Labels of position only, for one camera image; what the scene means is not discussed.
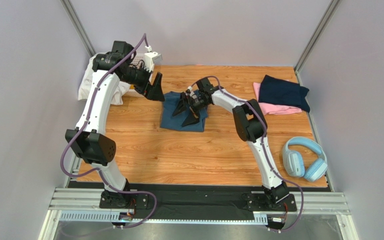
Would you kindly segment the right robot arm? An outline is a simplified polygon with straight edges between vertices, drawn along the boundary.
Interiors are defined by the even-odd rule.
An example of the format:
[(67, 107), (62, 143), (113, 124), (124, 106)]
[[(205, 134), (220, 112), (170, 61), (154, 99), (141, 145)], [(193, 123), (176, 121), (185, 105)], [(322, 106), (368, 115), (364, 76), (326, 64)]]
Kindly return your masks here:
[(180, 93), (172, 116), (187, 113), (182, 126), (197, 124), (201, 118), (200, 111), (209, 105), (219, 106), (233, 115), (236, 133), (250, 148), (257, 163), (262, 193), (257, 194), (260, 203), (275, 210), (299, 210), (293, 195), (290, 194), (287, 181), (279, 173), (268, 143), (267, 123), (257, 100), (239, 98), (221, 84), (213, 85), (210, 77), (204, 77)]

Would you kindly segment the teal blue t shirt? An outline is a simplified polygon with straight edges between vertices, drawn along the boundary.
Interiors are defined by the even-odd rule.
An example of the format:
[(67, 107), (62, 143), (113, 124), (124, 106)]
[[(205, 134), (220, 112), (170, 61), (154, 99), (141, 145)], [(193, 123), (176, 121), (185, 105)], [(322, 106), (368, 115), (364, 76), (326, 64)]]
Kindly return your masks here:
[(206, 118), (209, 116), (207, 108), (200, 110), (201, 120), (198, 123), (192, 125), (182, 126), (182, 123), (186, 120), (187, 116), (190, 113), (190, 110), (173, 116), (173, 113), (179, 103), (180, 96), (180, 92), (174, 91), (170, 91), (164, 94), (165, 101), (162, 103), (163, 109), (160, 121), (160, 128), (179, 132), (204, 132)]

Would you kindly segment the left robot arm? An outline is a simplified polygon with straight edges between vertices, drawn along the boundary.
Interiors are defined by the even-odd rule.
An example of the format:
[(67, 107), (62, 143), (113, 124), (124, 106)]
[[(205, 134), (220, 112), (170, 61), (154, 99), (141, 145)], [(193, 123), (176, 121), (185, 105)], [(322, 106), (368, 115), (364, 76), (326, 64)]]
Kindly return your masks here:
[(67, 129), (68, 142), (63, 153), (71, 149), (77, 158), (91, 165), (104, 182), (100, 197), (102, 209), (134, 209), (139, 194), (131, 191), (130, 184), (120, 172), (116, 161), (116, 142), (106, 136), (106, 122), (113, 96), (120, 83), (133, 86), (134, 90), (151, 101), (164, 102), (162, 74), (158, 72), (150, 81), (155, 63), (161, 55), (145, 45), (142, 64), (134, 65), (136, 46), (125, 41), (115, 41), (112, 50), (96, 54), (89, 61), (85, 77), (90, 79), (90, 89), (83, 113), (74, 129)]

